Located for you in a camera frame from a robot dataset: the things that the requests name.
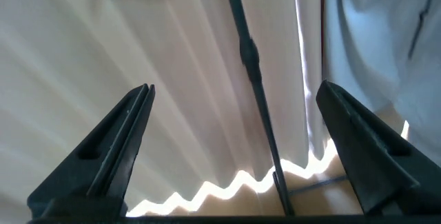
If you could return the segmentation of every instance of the black rod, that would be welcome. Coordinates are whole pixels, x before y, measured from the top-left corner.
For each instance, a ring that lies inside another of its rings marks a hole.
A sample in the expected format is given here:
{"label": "black rod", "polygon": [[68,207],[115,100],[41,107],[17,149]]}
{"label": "black rod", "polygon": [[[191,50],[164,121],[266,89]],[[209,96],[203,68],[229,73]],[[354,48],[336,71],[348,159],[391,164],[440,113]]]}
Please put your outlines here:
{"label": "black rod", "polygon": [[283,209],[287,216],[294,215],[294,210],[289,200],[287,184],[285,176],[283,175],[282,165],[280,164],[280,157],[278,155],[276,140],[274,138],[273,129],[271,126],[271,119],[269,117],[269,110],[267,105],[267,99],[265,97],[265,91],[262,85],[262,74],[259,68],[259,55],[256,44],[249,34],[247,20],[242,6],[241,0],[229,0],[230,7],[233,12],[234,22],[236,23],[236,29],[240,39],[240,57],[242,63],[247,69],[248,78],[253,85],[254,97],[258,105],[260,112],[260,118],[262,119],[265,133],[268,138],[269,149],[276,168],[276,178],[274,183],[276,184],[280,201],[282,202]]}

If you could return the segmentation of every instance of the beige curtain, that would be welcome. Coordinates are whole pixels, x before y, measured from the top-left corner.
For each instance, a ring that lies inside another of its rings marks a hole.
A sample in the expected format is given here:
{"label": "beige curtain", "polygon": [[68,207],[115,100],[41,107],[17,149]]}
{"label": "beige curtain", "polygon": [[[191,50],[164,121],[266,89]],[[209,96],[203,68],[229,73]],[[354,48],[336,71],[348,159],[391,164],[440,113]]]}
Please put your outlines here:
{"label": "beige curtain", "polygon": [[[242,1],[284,169],[308,175],[308,151],[321,159],[326,147],[314,104],[320,0]],[[126,195],[133,215],[195,210],[201,187],[271,183],[238,45],[228,0],[0,0],[4,221],[28,219],[29,193],[142,83],[157,93]]]}

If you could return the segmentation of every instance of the black pole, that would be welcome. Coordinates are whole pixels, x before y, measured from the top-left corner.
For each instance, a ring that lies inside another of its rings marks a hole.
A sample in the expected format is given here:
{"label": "black pole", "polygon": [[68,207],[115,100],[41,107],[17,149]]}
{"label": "black pole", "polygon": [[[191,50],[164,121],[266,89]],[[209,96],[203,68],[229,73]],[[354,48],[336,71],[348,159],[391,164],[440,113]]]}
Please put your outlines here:
{"label": "black pole", "polygon": [[274,138],[274,133],[271,126],[271,119],[269,118],[267,99],[265,97],[265,91],[263,90],[262,74],[260,73],[259,68],[259,54],[257,51],[257,47],[248,31],[248,25],[245,18],[245,13],[243,11],[242,1],[229,0],[229,5],[232,9],[234,22],[236,23],[236,29],[239,34],[240,57],[242,59],[243,65],[247,69],[248,78],[253,85],[254,96],[257,101],[260,117],[265,128],[265,133],[267,134],[269,149],[271,150],[274,167],[276,168],[274,183],[276,184],[276,188],[279,193],[280,201],[282,202],[285,215],[292,216],[294,215],[294,210],[291,206],[291,201],[289,200],[287,184],[283,175],[282,165],[280,164],[280,157],[278,155],[276,140]]}

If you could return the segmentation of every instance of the curtain fold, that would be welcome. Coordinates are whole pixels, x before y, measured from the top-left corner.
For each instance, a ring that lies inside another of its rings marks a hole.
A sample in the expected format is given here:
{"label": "curtain fold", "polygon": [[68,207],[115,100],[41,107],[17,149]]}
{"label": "curtain fold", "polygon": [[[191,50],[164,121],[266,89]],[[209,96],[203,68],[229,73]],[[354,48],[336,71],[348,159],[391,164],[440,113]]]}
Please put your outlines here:
{"label": "curtain fold", "polygon": [[[321,158],[325,147],[314,104],[320,0],[243,4],[280,155],[306,167],[309,149]],[[130,209],[175,192],[191,201],[204,182],[226,188],[241,170],[261,181],[272,167],[228,0],[0,0],[0,40],[2,204],[24,206],[142,83],[156,86],[156,99]]]}

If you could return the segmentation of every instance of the black cable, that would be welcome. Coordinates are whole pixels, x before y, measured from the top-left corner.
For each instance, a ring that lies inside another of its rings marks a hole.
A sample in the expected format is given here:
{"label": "black cable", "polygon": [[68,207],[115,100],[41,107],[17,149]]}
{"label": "black cable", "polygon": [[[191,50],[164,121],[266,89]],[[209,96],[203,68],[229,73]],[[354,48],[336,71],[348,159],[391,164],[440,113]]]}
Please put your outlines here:
{"label": "black cable", "polygon": [[243,65],[247,69],[248,78],[253,85],[254,96],[256,98],[260,117],[268,138],[269,149],[271,150],[274,167],[276,168],[276,178],[274,179],[274,183],[278,189],[280,201],[282,202],[285,214],[287,216],[294,215],[294,210],[289,200],[287,184],[282,171],[282,165],[280,164],[280,157],[278,155],[276,140],[274,138],[274,133],[271,126],[271,119],[269,118],[267,99],[265,97],[265,91],[263,90],[262,74],[260,73],[259,68],[259,55],[257,47],[249,34],[247,20],[242,7],[242,1],[229,0],[229,5],[232,9],[234,22],[236,23],[236,29],[239,34],[240,57]]}

